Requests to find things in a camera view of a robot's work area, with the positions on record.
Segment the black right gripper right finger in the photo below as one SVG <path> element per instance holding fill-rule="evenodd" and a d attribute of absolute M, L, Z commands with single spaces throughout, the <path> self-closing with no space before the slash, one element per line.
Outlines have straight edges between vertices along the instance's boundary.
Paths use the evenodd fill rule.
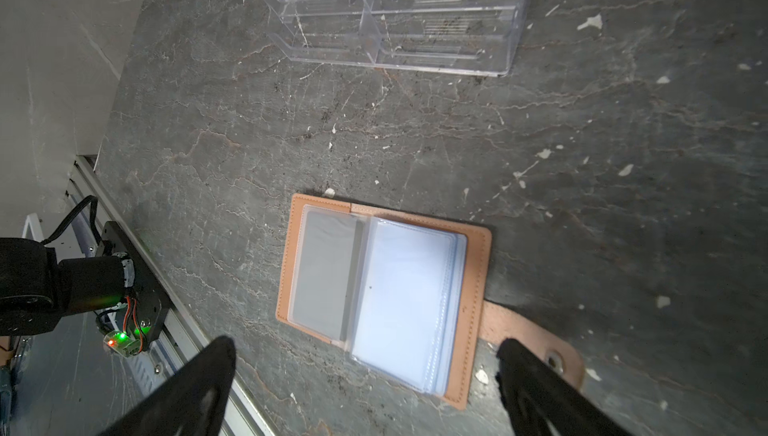
<path fill-rule="evenodd" d="M 518 340 L 504 340 L 497 358 L 501 402 L 516 435 L 629 435 Z"/>

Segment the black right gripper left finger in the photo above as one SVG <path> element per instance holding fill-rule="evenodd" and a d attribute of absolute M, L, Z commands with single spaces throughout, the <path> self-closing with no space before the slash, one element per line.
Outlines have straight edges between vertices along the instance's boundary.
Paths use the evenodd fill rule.
<path fill-rule="evenodd" d="M 104 435 L 218 435 L 236 370 L 232 338 L 219 336 Z"/>

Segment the clear plastic card sleeves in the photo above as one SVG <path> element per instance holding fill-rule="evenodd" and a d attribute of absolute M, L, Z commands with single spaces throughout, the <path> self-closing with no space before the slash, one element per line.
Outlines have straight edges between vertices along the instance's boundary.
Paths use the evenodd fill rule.
<path fill-rule="evenodd" d="M 286 319 L 361 364 L 442 396 L 467 244 L 455 232 L 305 206 Z"/>

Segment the clear acrylic tiered holder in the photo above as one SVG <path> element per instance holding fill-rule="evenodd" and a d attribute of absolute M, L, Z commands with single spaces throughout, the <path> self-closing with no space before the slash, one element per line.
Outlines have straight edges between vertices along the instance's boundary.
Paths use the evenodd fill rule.
<path fill-rule="evenodd" d="M 294 60 L 505 76 L 530 0 L 264 0 L 268 36 Z"/>

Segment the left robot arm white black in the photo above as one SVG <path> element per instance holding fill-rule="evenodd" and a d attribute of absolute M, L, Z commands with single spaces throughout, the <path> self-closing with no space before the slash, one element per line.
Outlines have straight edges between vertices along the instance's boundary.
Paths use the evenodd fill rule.
<path fill-rule="evenodd" d="M 126 300 L 135 280 L 128 256 L 57 258 L 38 241 L 1 240 L 1 334 L 51 332 L 70 315 L 101 312 Z"/>

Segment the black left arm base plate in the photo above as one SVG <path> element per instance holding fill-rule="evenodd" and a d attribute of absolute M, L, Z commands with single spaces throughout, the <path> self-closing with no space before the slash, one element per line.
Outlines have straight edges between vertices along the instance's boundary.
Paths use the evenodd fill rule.
<path fill-rule="evenodd" d="M 143 342 L 140 353 L 148 351 L 164 328 L 171 300 L 155 272 L 117 222 L 105 224 L 99 251 L 121 260 L 124 295 L 119 302 L 96 311 L 97 325 L 104 336 L 111 331 L 136 334 Z"/>

